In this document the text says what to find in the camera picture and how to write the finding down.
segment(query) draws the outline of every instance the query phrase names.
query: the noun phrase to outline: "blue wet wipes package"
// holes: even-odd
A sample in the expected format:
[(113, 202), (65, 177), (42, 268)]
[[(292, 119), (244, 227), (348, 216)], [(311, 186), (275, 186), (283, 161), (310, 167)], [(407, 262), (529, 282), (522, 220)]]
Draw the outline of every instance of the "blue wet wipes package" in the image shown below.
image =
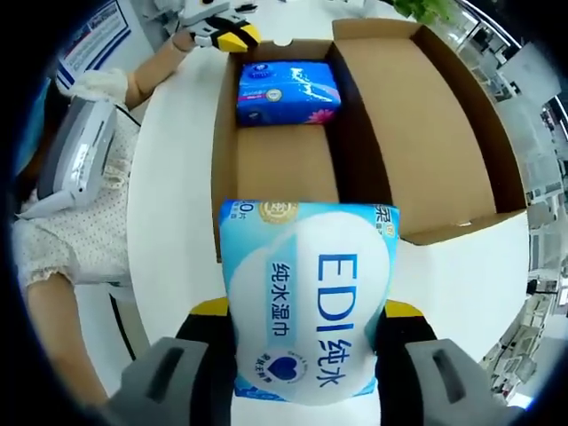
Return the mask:
[(219, 220), (236, 395), (326, 405), (372, 392), (398, 209), (226, 201)]
[(323, 124), (340, 105), (326, 63), (262, 62), (247, 64), (242, 70), (237, 100), (241, 126)]

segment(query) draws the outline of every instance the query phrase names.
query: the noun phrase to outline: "wet wipes package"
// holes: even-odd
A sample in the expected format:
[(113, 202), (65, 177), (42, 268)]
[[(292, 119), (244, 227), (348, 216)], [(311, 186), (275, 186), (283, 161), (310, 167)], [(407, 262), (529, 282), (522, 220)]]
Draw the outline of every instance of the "wet wipes package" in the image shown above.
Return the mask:
[(341, 99), (328, 64), (310, 61), (245, 65), (239, 81), (237, 115), (242, 126), (322, 124)]
[(326, 405), (372, 392), (398, 210), (226, 201), (219, 219), (236, 395)]

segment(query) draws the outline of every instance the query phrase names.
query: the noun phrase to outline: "poster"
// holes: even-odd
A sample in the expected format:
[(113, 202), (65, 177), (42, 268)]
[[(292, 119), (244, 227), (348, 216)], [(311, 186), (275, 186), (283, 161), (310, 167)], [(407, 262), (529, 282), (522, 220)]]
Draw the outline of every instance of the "poster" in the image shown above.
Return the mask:
[(59, 55), (58, 83), (68, 89), (75, 76), (99, 69), (131, 29), (117, 0), (105, 3), (75, 33)]

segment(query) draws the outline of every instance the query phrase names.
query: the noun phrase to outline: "green plant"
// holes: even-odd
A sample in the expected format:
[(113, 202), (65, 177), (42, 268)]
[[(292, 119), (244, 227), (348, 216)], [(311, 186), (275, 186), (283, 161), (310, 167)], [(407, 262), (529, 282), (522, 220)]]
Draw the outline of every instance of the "green plant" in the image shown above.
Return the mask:
[(431, 24), (440, 18), (450, 20), (448, 12), (450, 0), (393, 0), (393, 6), (398, 13), (413, 16), (422, 24)]

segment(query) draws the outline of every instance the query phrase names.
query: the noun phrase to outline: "white robotic arm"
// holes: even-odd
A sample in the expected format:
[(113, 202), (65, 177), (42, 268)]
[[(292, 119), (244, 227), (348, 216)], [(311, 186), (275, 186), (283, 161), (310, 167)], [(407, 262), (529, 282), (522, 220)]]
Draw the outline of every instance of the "white robotic arm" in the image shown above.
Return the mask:
[(245, 52), (260, 43), (258, 30), (226, 0), (180, 0), (179, 23), (195, 43), (220, 51)]

